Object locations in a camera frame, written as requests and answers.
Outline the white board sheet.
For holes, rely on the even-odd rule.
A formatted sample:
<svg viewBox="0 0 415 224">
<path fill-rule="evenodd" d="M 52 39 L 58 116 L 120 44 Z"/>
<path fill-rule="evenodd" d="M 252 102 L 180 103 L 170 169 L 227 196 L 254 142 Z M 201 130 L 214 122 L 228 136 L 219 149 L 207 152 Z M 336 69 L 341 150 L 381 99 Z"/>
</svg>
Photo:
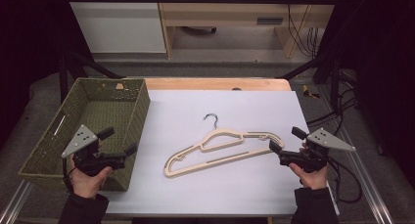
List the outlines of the white board sheet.
<svg viewBox="0 0 415 224">
<path fill-rule="evenodd" d="M 174 154 L 213 129 L 271 132 L 288 151 L 300 148 L 293 127 L 306 127 L 293 91 L 156 91 L 125 193 L 110 193 L 110 214 L 127 216 L 276 216 L 295 212 L 299 178 L 276 154 L 221 164 L 168 178 Z"/>
</svg>

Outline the person's left hand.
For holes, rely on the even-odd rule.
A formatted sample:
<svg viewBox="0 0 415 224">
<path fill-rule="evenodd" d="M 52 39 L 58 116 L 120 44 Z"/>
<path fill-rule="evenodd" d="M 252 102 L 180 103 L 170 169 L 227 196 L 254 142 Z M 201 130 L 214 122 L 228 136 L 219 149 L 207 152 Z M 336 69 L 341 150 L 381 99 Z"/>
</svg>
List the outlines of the person's left hand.
<svg viewBox="0 0 415 224">
<path fill-rule="evenodd" d="M 70 176 L 73 192 L 82 198 L 95 199 L 98 191 L 112 173 L 113 169 L 107 166 L 97 175 L 91 177 L 76 168 Z"/>
</svg>

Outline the black metal frame strut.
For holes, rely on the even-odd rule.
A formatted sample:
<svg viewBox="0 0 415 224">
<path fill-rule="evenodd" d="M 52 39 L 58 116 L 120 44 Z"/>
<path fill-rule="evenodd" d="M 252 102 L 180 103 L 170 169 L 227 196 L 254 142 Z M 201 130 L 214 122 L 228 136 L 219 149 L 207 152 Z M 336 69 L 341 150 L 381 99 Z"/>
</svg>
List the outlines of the black metal frame strut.
<svg viewBox="0 0 415 224">
<path fill-rule="evenodd" d="M 312 76 L 312 80 L 315 84 L 324 84 L 330 79 L 330 106 L 335 112 L 339 112 L 340 64 L 333 55 L 330 55 L 329 53 L 318 55 L 316 58 L 300 67 L 297 67 L 282 76 L 278 76 L 278 79 L 290 80 L 313 67 L 316 67 L 316 71 Z"/>
<path fill-rule="evenodd" d="M 77 79 L 78 77 L 87 77 L 84 67 L 91 67 L 102 73 L 105 77 L 111 79 L 122 79 L 122 75 L 116 74 L 105 67 L 98 65 L 95 61 L 76 52 L 64 52 L 59 60 L 59 78 L 61 102 L 64 101 L 69 93 L 69 74 Z"/>
</svg>

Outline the white cabinet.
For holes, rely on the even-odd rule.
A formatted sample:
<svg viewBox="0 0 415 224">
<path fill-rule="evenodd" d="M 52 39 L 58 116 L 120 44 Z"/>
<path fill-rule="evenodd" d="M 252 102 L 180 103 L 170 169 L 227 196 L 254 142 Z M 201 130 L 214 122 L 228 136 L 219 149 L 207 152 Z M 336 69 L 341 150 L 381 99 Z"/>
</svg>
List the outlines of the white cabinet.
<svg viewBox="0 0 415 224">
<path fill-rule="evenodd" d="M 165 52 L 157 3 L 70 5 L 93 54 Z"/>
</svg>

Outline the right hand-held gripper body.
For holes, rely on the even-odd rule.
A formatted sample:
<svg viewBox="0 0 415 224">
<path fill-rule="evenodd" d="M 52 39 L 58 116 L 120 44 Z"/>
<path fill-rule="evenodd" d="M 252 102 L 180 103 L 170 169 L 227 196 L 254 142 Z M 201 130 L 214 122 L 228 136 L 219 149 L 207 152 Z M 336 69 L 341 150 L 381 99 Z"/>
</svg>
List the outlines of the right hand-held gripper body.
<svg viewBox="0 0 415 224">
<path fill-rule="evenodd" d="M 301 152 L 288 152 L 282 150 L 278 154 L 281 165 L 288 166 L 295 163 L 305 172 L 318 171 L 325 167 L 329 160 L 329 151 L 340 150 L 355 152 L 356 148 L 323 128 L 307 133 L 304 139 L 306 148 Z"/>
</svg>

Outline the green woven basket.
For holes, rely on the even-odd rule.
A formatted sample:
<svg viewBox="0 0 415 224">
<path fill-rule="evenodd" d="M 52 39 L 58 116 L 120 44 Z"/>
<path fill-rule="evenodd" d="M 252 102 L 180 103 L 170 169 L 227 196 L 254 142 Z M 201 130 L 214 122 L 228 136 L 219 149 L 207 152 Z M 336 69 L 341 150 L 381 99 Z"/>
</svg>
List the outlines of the green woven basket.
<svg viewBox="0 0 415 224">
<path fill-rule="evenodd" d="M 140 142 L 151 100 L 140 78 L 78 78 L 41 139 L 19 171 L 27 181 L 49 190 L 63 190 L 61 154 L 84 125 L 98 133 L 108 127 L 115 134 L 101 151 L 121 153 Z"/>
</svg>

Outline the wooden table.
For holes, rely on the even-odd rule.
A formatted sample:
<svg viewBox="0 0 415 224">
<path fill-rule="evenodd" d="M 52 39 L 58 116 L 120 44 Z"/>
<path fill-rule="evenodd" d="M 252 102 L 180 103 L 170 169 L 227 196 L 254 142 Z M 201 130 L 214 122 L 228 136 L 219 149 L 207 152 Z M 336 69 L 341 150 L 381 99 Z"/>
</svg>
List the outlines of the wooden table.
<svg viewBox="0 0 415 224">
<path fill-rule="evenodd" d="M 146 78 L 145 82 L 149 90 L 292 90 L 287 80 L 275 78 L 152 77 Z"/>
</svg>

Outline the black object under desk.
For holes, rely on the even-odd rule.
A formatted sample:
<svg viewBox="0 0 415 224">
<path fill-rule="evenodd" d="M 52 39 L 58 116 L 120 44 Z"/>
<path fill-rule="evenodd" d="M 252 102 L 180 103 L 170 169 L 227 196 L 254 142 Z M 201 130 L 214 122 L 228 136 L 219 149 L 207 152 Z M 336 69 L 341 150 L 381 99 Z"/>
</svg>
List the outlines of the black object under desk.
<svg viewBox="0 0 415 224">
<path fill-rule="evenodd" d="M 181 26 L 181 29 L 192 35 L 209 35 L 215 34 L 217 31 L 216 27 L 191 27 L 191 26 Z"/>
</svg>

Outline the light wooden desk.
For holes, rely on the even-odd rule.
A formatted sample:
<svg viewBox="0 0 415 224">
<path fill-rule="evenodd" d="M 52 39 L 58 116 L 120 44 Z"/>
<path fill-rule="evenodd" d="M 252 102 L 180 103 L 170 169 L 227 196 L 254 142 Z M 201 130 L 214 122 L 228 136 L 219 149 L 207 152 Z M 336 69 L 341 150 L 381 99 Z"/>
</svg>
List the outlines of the light wooden desk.
<svg viewBox="0 0 415 224">
<path fill-rule="evenodd" d="M 308 27 L 327 26 L 332 5 L 161 3 L 163 25 L 179 26 L 271 26 L 286 58 L 291 58 Z"/>
</svg>

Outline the person's right hand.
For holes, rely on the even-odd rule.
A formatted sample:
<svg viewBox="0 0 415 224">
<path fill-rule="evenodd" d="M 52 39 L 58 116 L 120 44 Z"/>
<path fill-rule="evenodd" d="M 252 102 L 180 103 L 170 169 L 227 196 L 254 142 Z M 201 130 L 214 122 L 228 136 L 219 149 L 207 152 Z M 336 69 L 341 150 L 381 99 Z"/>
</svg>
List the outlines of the person's right hand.
<svg viewBox="0 0 415 224">
<path fill-rule="evenodd" d="M 290 169 L 299 177 L 305 188 L 312 190 L 324 189 L 327 187 L 328 167 L 325 166 L 318 171 L 307 173 L 295 163 L 289 164 Z"/>
</svg>

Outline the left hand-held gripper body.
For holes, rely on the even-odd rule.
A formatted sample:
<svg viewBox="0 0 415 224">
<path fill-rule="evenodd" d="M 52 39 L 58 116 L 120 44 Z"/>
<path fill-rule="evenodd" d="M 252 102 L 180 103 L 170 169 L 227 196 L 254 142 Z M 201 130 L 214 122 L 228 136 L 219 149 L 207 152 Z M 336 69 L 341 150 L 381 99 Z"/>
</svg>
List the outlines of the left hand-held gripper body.
<svg viewBox="0 0 415 224">
<path fill-rule="evenodd" d="M 88 176 L 97 175 L 107 166 L 113 170 L 124 168 L 126 154 L 102 153 L 100 142 L 103 140 L 100 140 L 97 134 L 87 126 L 81 125 L 62 152 L 62 159 L 72 157 L 74 166 Z"/>
</svg>

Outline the yellow and black tool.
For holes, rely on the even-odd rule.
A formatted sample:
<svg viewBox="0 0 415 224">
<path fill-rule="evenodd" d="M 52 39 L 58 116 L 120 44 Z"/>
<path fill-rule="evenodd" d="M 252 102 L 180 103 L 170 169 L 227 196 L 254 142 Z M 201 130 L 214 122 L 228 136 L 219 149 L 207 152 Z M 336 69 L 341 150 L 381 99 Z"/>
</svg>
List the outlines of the yellow and black tool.
<svg viewBox="0 0 415 224">
<path fill-rule="evenodd" d="M 319 94 L 315 94 L 315 93 L 311 93 L 308 89 L 307 85 L 302 85 L 302 94 L 305 97 L 310 97 L 310 98 L 314 98 L 314 99 L 320 99 L 320 95 Z"/>
</svg>

